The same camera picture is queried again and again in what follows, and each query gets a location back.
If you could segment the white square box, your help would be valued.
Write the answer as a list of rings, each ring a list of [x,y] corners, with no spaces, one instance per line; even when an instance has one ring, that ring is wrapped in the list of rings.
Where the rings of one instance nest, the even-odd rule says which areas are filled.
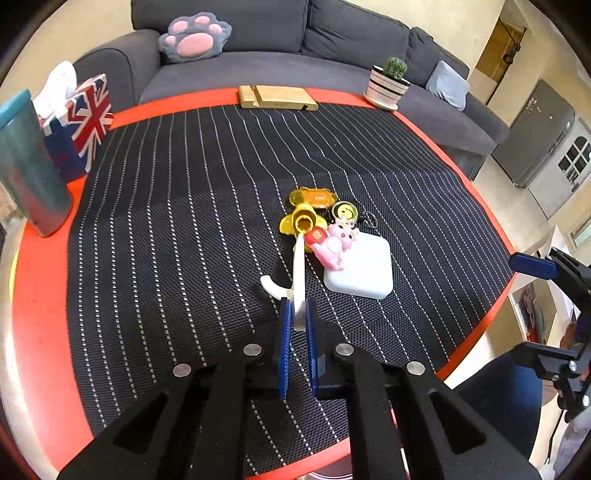
[[[393,291],[390,243],[383,237],[359,233],[342,258],[344,269],[325,270],[324,283],[332,292],[385,299]]]

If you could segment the yellow smiley badge reel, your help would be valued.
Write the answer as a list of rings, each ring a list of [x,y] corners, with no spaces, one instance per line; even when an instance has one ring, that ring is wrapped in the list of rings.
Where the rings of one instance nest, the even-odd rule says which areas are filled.
[[[374,213],[369,211],[360,211],[355,204],[341,200],[336,201],[331,207],[331,214],[335,222],[349,224],[352,227],[365,227],[377,230],[378,221]]]

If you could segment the person leg blue trousers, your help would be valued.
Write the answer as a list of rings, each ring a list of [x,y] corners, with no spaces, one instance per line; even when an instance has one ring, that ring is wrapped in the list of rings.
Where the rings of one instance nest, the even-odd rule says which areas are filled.
[[[530,457],[539,427],[543,383],[534,370],[516,363],[513,351],[489,362],[455,391],[522,455]]]

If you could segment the yellow duck toy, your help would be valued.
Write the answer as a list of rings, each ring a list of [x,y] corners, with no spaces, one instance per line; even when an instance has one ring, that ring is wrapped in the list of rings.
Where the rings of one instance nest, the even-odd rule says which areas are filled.
[[[280,220],[280,233],[286,235],[307,234],[315,227],[328,228],[328,222],[308,202],[298,203],[294,211]]]

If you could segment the orange yellow cat tag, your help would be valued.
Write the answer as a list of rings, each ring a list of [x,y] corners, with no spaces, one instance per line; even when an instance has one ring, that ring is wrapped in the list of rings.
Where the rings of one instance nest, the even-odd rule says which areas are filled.
[[[301,187],[290,191],[288,200],[293,206],[308,203],[315,209],[329,209],[339,200],[339,197],[327,188]]]

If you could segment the grey refrigerator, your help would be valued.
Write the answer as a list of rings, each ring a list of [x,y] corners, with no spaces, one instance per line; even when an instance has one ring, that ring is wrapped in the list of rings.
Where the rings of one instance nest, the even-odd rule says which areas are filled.
[[[527,187],[570,131],[575,117],[570,103],[540,80],[492,156],[515,186]]]

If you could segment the light blue pillow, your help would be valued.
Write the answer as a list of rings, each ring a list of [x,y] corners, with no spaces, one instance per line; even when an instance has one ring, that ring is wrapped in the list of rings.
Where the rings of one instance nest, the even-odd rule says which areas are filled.
[[[464,111],[470,85],[448,63],[440,60],[428,79],[426,90],[459,111]]]

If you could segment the wooden phone stand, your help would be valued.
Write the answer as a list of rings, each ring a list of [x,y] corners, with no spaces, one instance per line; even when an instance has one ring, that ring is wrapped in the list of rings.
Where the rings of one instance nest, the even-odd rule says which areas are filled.
[[[238,97],[243,109],[318,110],[318,103],[300,87],[242,85]]]

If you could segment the potted cactus striped pot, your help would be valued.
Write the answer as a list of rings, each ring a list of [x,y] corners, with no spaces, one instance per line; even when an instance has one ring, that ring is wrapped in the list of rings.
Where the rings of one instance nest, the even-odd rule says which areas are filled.
[[[374,65],[365,92],[367,102],[383,110],[397,111],[411,85],[404,78],[407,69],[407,63],[398,57],[389,58],[383,66]]]

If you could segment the dark grey sofa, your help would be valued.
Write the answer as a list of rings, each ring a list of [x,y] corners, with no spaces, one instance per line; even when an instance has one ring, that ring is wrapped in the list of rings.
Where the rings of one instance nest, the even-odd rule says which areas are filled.
[[[133,1],[131,33],[74,63],[86,80],[103,74],[119,112],[155,100],[211,89],[263,84],[366,93],[370,70],[391,57],[405,61],[410,83],[400,112],[475,179],[509,136],[508,125],[467,94],[459,109],[429,81],[439,65],[467,78],[469,67],[419,27],[347,1]],[[180,18],[209,12],[232,32],[221,54],[174,64],[158,39]]]

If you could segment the union jack tissue box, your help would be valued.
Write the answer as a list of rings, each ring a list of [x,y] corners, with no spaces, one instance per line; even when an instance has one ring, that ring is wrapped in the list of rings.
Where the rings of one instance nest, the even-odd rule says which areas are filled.
[[[33,106],[62,180],[70,183],[89,173],[113,122],[106,76],[78,83],[73,64],[63,61],[49,73]]]

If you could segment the teal tumbler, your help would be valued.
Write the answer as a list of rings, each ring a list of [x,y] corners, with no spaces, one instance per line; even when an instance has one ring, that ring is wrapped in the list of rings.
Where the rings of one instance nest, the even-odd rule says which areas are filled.
[[[37,233],[57,231],[72,207],[72,195],[54,166],[30,92],[1,106],[1,183]]]

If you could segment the cat paw cushion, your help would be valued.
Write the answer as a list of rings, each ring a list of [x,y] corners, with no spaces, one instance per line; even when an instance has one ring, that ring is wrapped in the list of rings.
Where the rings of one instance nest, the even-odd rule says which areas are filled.
[[[169,63],[213,58],[221,55],[231,33],[228,22],[218,20],[211,12],[199,12],[172,20],[158,38],[158,48]]]

